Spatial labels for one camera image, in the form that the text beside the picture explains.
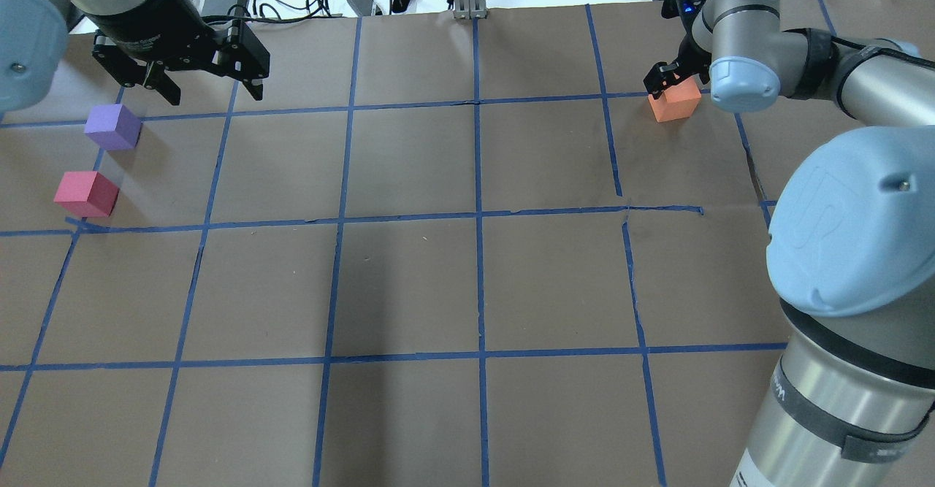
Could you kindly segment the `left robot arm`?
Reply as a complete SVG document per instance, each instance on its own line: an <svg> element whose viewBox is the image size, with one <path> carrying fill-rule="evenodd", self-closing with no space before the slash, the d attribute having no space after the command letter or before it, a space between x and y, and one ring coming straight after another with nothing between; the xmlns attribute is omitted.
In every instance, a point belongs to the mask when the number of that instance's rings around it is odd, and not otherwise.
<svg viewBox="0 0 935 487"><path fill-rule="evenodd" d="M173 72L229 77L261 100L270 52L250 29L248 0L2 0L2 111L33 107L51 89L76 12L96 26L91 55L117 82L176 107Z"/></svg>

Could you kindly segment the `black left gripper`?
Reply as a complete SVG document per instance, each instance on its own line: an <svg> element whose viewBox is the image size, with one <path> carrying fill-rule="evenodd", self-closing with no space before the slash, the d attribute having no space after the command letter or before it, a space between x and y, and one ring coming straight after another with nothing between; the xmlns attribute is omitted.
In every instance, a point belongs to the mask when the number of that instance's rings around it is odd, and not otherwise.
<svg viewBox="0 0 935 487"><path fill-rule="evenodd" d="M181 100L167 70L224 72L254 101L264 98L270 52L246 21L224 31L207 24L193 0L72 0L96 25L91 55L124 88L155 91L168 104Z"/></svg>

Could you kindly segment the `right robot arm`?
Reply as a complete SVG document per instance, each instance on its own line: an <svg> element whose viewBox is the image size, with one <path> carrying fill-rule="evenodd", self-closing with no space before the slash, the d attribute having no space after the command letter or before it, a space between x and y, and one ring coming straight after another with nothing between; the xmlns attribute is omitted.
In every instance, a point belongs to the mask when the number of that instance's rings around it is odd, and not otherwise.
<svg viewBox="0 0 935 487"><path fill-rule="evenodd" d="M685 35L644 78L729 113L831 101L860 128L801 162L766 261L791 337L732 486L878 486L933 420L933 62L911 42L780 27L780 0L658 0Z"/></svg>

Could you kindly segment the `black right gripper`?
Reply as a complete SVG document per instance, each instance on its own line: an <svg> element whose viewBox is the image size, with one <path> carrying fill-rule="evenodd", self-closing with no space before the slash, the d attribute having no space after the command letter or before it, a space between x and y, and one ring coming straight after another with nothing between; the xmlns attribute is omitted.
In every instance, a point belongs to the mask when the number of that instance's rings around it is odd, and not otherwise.
<svg viewBox="0 0 935 487"><path fill-rule="evenodd" d="M710 83L711 52L699 47L690 32L682 38L675 61L657 62L645 74L642 84L646 93L654 100L659 100L669 89L680 85L689 77L699 77L701 83Z"/></svg>

